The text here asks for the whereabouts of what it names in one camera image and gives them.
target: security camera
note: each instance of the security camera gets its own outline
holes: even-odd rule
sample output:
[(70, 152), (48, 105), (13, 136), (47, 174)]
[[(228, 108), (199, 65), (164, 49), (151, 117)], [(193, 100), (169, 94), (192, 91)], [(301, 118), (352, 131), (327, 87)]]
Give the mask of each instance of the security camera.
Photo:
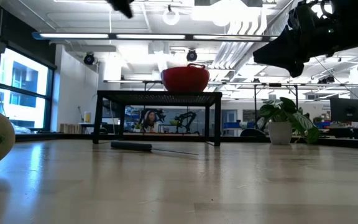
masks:
[(95, 65), (98, 62), (98, 59), (94, 56), (93, 52), (86, 53), (84, 58), (85, 65)]
[(187, 61), (188, 62), (194, 62), (195, 60), (197, 60), (197, 53), (196, 50), (194, 49), (190, 49), (189, 52), (187, 53)]

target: ceiling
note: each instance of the ceiling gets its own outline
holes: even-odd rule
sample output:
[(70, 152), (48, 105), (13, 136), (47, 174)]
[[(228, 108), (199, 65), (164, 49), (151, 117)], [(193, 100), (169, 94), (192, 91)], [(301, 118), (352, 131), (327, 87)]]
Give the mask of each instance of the ceiling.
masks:
[[(132, 3), (134, 11), (134, 17), (132, 19), (127, 19), (119, 12), (111, 11), (110, 7), (106, 4), (56, 1), (61, 0), (9, 0), (3, 1), (2, 6), (40, 32), (262, 34), (265, 31), (266, 23), (269, 23), (269, 21), (290, 2), (289, 0), (276, 0), (275, 2), (277, 4), (275, 7), (264, 9), (259, 16), (256, 16), (258, 24), (256, 27), (252, 27), (253, 24), (255, 24), (253, 18), (247, 18), (249, 20), (248, 22), (233, 22), (221, 27), (212, 21), (193, 20), (193, 10), (199, 8), (199, 6), (194, 6), (195, 0), (181, 0), (180, 2), (174, 0), (174, 2), (163, 3), (134, 2)], [(178, 11), (180, 15), (177, 24), (172, 26), (164, 22), (163, 19), (163, 14), (167, 10), (168, 4), (171, 4), (172, 9)], [(219, 14), (221, 13), (223, 12), (219, 12), (218, 10), (214, 16), (220, 16)], [(245, 11), (244, 13), (241, 11), (239, 13), (241, 15), (247, 15)], [(173, 15), (168, 15), (168, 19), (172, 19), (172, 17)], [(139, 75), (150, 75), (153, 72), (161, 70), (161, 64), (159, 64), (161, 62), (159, 61), (160, 57), (157, 57), (153, 53), (153, 48), (150, 46), (151, 41), (80, 40), (58, 43), (65, 44), (67, 51), (73, 52), (73, 55), (77, 55), (78, 58), (83, 57), (92, 47), (99, 46), (109, 49), (109, 47), (115, 46), (124, 61), (122, 74), (125, 79), (139, 79), (141, 78)], [(311, 58), (311, 60), (305, 64), (305, 70), (302, 76), (293, 79), (290, 78), (286, 70), (281, 68), (255, 65), (252, 62), (241, 64), (240, 59), (242, 59), (245, 54), (252, 53), (246, 50), (239, 50), (246, 49), (247, 46), (249, 47), (249, 45), (243, 43), (226, 44), (226, 46), (224, 46), (222, 42), (165, 41), (162, 45), (162, 49), (165, 53), (164, 61), (167, 67), (186, 65), (187, 61), (185, 57), (188, 49), (196, 49), (198, 53), (198, 63), (205, 63), (209, 65), (209, 67), (214, 68), (223, 65), (224, 68), (234, 70), (233, 72), (229, 72), (228, 70), (211, 72), (211, 81), (231, 79), (231, 81), (235, 82), (250, 82), (253, 78), (259, 78), (261, 82), (317, 83), (319, 77), (327, 75), (327, 73), (325, 73), (326, 69), (333, 68), (336, 77), (340, 81), (346, 82), (349, 76), (349, 68), (358, 63), (358, 48), (337, 52), (331, 58), (324, 56)], [(95, 55), (100, 57), (103, 61), (103, 58), (107, 57), (108, 52), (95, 52)], [(122, 84), (121, 88), (126, 89), (128, 85)], [(162, 89), (162, 86), (155, 86), (154, 88)]]

